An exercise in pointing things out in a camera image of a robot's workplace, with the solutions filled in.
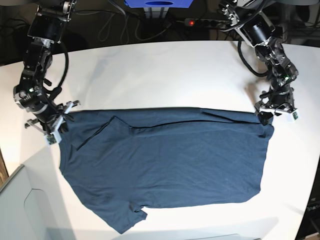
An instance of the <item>blue t-shirt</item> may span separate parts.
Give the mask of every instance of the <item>blue t-shirt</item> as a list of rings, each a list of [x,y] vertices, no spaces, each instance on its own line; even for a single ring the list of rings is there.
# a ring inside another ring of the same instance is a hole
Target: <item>blue t-shirt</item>
[[[147,208],[246,202],[260,192],[274,128],[253,113],[201,108],[73,112],[60,170],[120,234]]]

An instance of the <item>t-shirt sleeve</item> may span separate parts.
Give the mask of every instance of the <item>t-shirt sleeve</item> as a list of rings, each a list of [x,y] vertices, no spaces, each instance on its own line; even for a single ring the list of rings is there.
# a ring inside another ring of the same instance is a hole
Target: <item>t-shirt sleeve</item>
[[[147,214],[137,204],[129,200],[113,198],[110,193],[92,195],[83,188],[73,187],[73,190],[86,208],[93,211],[120,234],[147,217]]]

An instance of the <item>blue box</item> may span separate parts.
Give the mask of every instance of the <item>blue box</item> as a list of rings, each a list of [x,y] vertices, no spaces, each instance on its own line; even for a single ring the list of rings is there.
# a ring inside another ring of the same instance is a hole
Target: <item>blue box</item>
[[[193,0],[125,0],[130,8],[189,8]]]

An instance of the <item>white tabletop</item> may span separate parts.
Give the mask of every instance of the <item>white tabletop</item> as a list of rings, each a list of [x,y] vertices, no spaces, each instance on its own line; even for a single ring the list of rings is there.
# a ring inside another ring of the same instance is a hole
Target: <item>white tabletop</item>
[[[119,237],[81,205],[62,177],[58,170],[58,145],[44,150],[52,155],[48,154],[47,164],[37,159],[40,157],[35,153],[45,147],[43,137],[35,129],[24,129],[24,122],[33,116],[13,100],[13,87],[19,83],[22,63],[0,67],[0,148],[8,171],[12,173],[31,157],[33,184],[46,191],[53,208],[57,208],[55,217],[60,227],[72,228],[79,240],[87,239],[89,233],[90,239],[104,240],[135,239],[134,236],[182,240],[214,234],[293,240],[320,155],[320,49],[295,45],[284,48],[300,73],[291,86],[301,118],[296,123],[286,122],[283,116],[274,119],[275,131],[269,142],[261,192],[248,202],[144,208],[147,219]],[[251,64],[257,64],[252,49],[243,49]],[[255,91],[256,77],[241,63],[235,44],[227,41],[125,45],[71,52],[69,57],[69,72],[55,102],[79,100],[82,105],[74,109],[77,111],[199,107],[254,112],[248,89],[257,96],[269,88],[267,83],[259,83]],[[47,73],[53,85],[59,82],[64,63],[63,55],[53,57]],[[57,195],[64,204],[68,225],[58,214]],[[146,231],[157,234],[139,235]]]

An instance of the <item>white table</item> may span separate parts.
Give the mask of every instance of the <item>white table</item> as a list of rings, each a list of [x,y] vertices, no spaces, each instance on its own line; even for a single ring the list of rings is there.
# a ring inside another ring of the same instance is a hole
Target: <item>white table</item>
[[[251,64],[257,64],[253,51],[243,48]],[[59,146],[46,149],[40,132],[24,129],[32,115],[13,100],[22,63],[0,67],[0,148],[8,171],[30,158],[25,162],[30,181],[46,191],[59,227],[72,229],[79,240],[183,240],[215,234],[293,240],[320,154],[320,49],[286,45],[285,50],[300,72],[292,87],[301,119],[296,123],[283,116],[274,119],[261,192],[248,202],[143,209],[147,219],[119,236],[81,205],[62,177]],[[72,52],[69,57],[69,72],[56,103],[80,100],[77,111],[160,107],[254,111],[246,89],[252,90],[257,79],[241,63],[232,42],[135,44]],[[53,85],[59,82],[64,63],[63,55],[53,57],[47,74]],[[255,95],[268,90],[268,84],[257,88]]]

